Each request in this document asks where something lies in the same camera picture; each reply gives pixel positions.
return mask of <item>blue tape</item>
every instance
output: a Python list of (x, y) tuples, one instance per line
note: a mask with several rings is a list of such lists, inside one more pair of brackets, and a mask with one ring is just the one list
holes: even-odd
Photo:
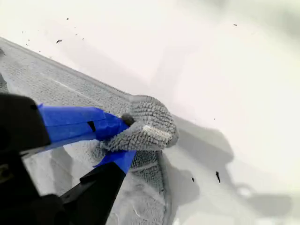
[[(38, 109), (51, 140), (46, 150), (82, 140), (110, 139), (128, 128), (120, 118), (95, 107), (39, 105)], [(127, 173), (134, 156), (135, 151), (109, 152), (97, 166), (114, 162)]]

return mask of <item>gray textured fabric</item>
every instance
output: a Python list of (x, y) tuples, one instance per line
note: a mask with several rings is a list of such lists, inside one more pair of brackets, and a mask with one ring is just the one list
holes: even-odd
[(132, 96), (0, 38), (0, 91), (45, 105), (95, 106), (135, 123), (109, 142), (77, 142), (25, 160), (41, 194), (63, 194), (103, 158), (107, 150), (140, 150), (117, 196), (107, 224), (166, 224), (168, 184), (161, 150), (178, 139), (166, 107), (148, 96)]

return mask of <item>debris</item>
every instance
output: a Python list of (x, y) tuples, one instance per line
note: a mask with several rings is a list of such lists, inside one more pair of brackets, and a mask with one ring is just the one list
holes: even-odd
[(5, 55), (6, 56), (6, 54), (4, 53), (4, 51), (0, 48), (0, 56), (1, 55)]
[(218, 171), (216, 171), (216, 176), (217, 176), (217, 179), (218, 179), (219, 183), (221, 183)]
[(128, 113), (123, 114), (121, 120), (123, 120), (127, 126), (131, 126), (135, 122), (135, 119)]
[(93, 132), (96, 132), (96, 128), (93, 121), (88, 121), (88, 125), (90, 126)]

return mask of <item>dirt particle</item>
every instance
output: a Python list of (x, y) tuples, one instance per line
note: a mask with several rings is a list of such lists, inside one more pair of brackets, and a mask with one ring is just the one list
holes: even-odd
[(5, 55), (6, 56), (6, 54), (4, 53), (4, 51), (0, 48), (0, 56), (2, 56), (2, 55)]
[(219, 172), (216, 171), (216, 176), (217, 176), (217, 180), (219, 181), (219, 183), (221, 183), (221, 180), (220, 180), (220, 176), (219, 176)]
[(127, 126), (131, 126), (135, 122), (135, 119), (133, 119), (129, 113), (123, 114), (121, 120), (123, 120)]

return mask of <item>gray microfiber cloth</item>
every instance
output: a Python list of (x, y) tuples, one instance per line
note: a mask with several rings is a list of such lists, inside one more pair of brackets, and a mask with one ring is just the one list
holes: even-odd
[(107, 142), (84, 141), (24, 160), (40, 194), (61, 195), (99, 163), (108, 150), (137, 150), (107, 224), (165, 225), (171, 210), (162, 150), (174, 145), (173, 118), (157, 99), (133, 96), (0, 38), (0, 92), (38, 104), (95, 106), (135, 123)]

